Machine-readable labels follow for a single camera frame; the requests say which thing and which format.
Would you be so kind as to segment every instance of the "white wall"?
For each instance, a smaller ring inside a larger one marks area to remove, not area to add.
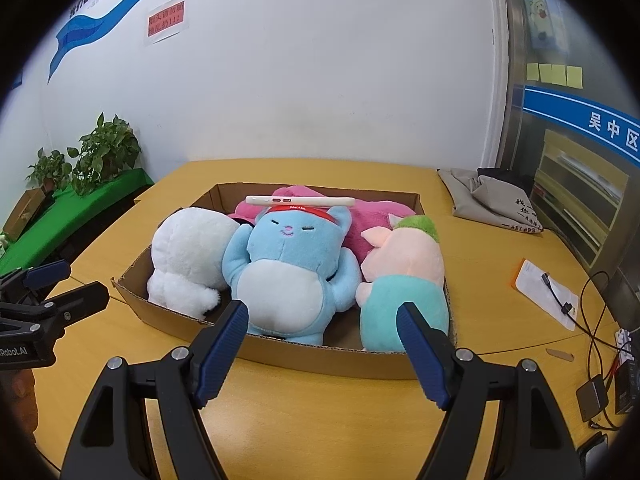
[[[186,0],[189,27],[145,44],[147,16],[168,1],[141,0],[43,80],[53,145],[78,145],[104,110],[131,122],[154,179],[203,158],[495,160],[503,0]]]
[[[22,85],[11,90],[0,114],[0,231],[24,190],[33,187],[25,177],[38,150],[52,149],[42,117],[42,79],[49,69],[45,59],[34,53],[24,67]]]

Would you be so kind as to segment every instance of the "gray cloth bag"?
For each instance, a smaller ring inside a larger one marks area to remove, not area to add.
[[[519,187],[471,170],[438,170],[453,199],[453,216],[522,233],[540,233],[542,225],[529,197]]]

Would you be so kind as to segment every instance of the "blue plush bear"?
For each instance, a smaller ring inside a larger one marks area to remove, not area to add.
[[[249,334],[321,345],[336,312],[355,302],[362,281],[346,207],[274,206],[234,233],[222,259],[231,295],[249,310]]]

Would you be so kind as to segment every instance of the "white plush toy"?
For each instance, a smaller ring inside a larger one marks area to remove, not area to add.
[[[220,302],[227,288],[222,256],[239,224],[225,214],[188,207],[167,218],[151,241],[154,273],[149,301],[197,319]]]

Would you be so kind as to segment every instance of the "green tablecloth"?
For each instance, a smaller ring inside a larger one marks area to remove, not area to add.
[[[142,169],[124,171],[94,192],[78,196],[68,186],[54,194],[56,201],[0,258],[0,276],[21,267],[41,264],[66,238],[118,200],[153,184]]]

